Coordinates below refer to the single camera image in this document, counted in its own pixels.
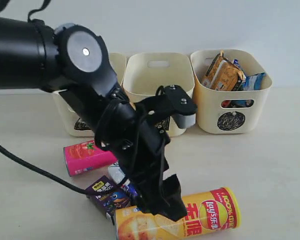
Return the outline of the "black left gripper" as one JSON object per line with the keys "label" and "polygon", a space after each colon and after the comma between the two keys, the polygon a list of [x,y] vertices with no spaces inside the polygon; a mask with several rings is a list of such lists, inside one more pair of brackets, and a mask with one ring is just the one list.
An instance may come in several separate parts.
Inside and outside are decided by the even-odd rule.
{"label": "black left gripper", "polygon": [[168,99],[146,98],[135,106],[121,99],[98,99],[93,109],[95,144],[111,151],[138,192],[144,213],[177,222],[187,215],[176,174],[163,179],[169,168],[165,146],[170,142],[157,122],[171,113]]}

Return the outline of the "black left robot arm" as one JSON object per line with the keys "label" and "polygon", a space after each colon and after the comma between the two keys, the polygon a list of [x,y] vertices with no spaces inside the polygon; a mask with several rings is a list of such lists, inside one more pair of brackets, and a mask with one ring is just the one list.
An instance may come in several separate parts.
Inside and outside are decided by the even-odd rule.
{"label": "black left robot arm", "polygon": [[102,37],[70,24],[55,30],[41,20],[0,17],[0,90],[59,92],[94,133],[95,145],[119,161],[134,185],[143,213],[178,221],[187,215],[176,175],[167,179],[165,146],[170,138],[158,123],[188,116],[186,93],[159,87],[154,96],[132,103],[119,85]]}

